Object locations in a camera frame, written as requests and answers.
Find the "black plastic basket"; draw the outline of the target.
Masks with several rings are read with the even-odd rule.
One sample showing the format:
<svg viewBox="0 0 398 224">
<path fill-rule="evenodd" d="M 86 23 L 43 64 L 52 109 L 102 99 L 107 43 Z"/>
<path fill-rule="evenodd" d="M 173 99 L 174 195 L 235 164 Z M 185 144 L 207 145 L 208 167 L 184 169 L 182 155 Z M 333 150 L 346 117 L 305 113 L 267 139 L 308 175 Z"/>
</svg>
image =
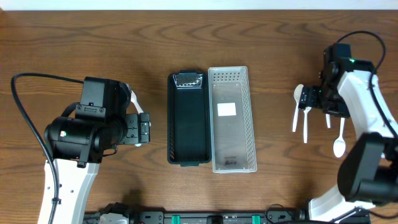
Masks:
<svg viewBox="0 0 398 224">
<path fill-rule="evenodd" d="M 170 164 L 199 166 L 211 161 L 208 77 L 181 70 L 167 79 L 167 159 Z"/>
</svg>

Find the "clear plastic basket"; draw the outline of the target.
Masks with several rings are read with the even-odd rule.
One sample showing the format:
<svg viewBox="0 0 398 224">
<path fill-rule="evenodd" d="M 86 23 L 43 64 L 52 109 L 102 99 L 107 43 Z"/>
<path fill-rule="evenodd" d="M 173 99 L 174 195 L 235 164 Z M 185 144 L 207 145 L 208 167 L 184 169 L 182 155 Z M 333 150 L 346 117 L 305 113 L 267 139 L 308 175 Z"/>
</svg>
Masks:
<svg viewBox="0 0 398 224">
<path fill-rule="evenodd" d="M 257 171 L 248 68 L 208 69 L 213 172 Z"/>
</svg>

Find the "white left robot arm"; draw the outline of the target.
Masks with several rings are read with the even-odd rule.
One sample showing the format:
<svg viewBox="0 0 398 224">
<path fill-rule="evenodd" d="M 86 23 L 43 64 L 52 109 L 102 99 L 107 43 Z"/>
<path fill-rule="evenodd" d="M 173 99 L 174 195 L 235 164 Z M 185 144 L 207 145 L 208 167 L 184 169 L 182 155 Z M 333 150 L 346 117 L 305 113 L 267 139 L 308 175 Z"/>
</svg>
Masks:
<svg viewBox="0 0 398 224">
<path fill-rule="evenodd" d="M 81 100 L 46 127 L 44 138 L 53 160 L 45 163 L 38 222 L 82 223 L 105 151 L 149 143 L 149 114 L 129 85 L 86 77 Z"/>
</svg>

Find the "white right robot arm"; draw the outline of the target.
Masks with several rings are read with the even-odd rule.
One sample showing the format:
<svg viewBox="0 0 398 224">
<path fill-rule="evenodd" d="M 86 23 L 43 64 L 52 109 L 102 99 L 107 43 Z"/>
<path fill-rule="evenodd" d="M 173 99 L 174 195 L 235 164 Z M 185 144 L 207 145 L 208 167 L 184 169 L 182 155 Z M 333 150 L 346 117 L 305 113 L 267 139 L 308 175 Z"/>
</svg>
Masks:
<svg viewBox="0 0 398 224">
<path fill-rule="evenodd" d="M 397 122 L 381 95 L 374 65 L 351 56 L 348 44 L 323 53 L 321 83 L 300 86 L 296 109 L 320 109 L 353 122 L 357 141 L 338 170 L 337 183 L 309 201 L 305 220 L 365 223 L 370 209 L 397 202 Z"/>
</svg>

